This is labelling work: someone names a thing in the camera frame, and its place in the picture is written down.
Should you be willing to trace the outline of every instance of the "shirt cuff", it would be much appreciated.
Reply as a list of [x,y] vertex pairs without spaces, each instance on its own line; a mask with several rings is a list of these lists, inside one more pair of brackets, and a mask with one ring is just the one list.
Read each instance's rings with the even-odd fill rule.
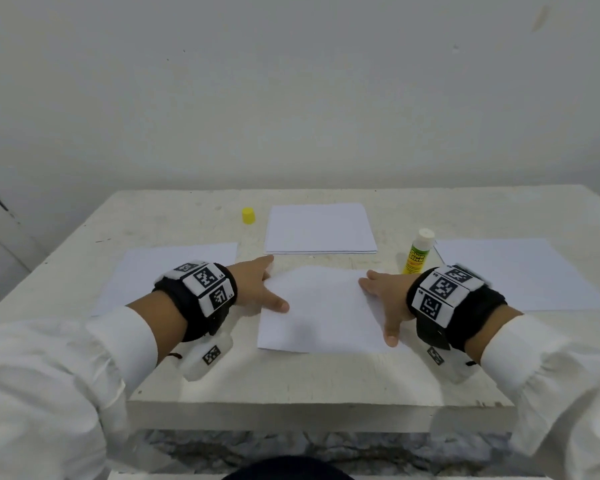
[[126,306],[90,319],[86,328],[111,354],[130,396],[158,362],[158,346],[151,328]]
[[498,389],[517,404],[522,386],[540,369],[543,358],[570,342],[531,315],[521,315],[506,323],[491,339],[480,365]]

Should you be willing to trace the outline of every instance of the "hand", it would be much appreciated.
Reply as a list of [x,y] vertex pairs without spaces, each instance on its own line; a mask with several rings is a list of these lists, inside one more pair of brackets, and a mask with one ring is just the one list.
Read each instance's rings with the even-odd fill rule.
[[238,286],[236,305],[255,304],[275,312],[289,311],[289,304],[264,286],[264,280],[270,277],[267,267],[272,262],[273,256],[269,255],[227,266]]
[[369,270],[358,280],[367,293],[377,296],[384,308],[384,341],[390,347],[398,345],[400,323],[414,318],[407,308],[407,291],[419,274],[386,274]]

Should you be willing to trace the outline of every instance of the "gray floor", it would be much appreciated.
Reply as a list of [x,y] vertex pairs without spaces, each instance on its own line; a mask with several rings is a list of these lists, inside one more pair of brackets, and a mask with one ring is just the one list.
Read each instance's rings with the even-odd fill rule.
[[147,430],[144,439],[180,465],[170,473],[229,473],[256,460],[285,454],[325,460],[349,474],[540,476],[511,452],[508,435],[426,433],[255,433]]

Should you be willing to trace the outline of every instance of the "fingernail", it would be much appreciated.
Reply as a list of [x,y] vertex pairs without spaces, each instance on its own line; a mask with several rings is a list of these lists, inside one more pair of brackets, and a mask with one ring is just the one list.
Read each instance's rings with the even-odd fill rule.
[[398,337],[385,336],[384,337],[384,341],[390,347],[397,347],[398,346]]

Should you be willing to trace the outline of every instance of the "sheet of paper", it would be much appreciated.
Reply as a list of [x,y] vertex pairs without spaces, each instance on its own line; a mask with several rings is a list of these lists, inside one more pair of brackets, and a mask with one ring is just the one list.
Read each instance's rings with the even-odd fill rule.
[[158,276],[187,261],[202,259],[229,266],[235,264],[237,254],[237,242],[130,249],[102,289],[91,316],[103,315],[151,292]]
[[524,312],[597,310],[600,293],[546,239],[438,240],[445,264],[468,266]]
[[269,213],[265,254],[376,253],[360,203],[275,205]]
[[263,309],[261,349],[313,353],[389,353],[380,301],[360,289],[365,271],[304,266],[273,276],[266,285],[289,302],[286,314]]

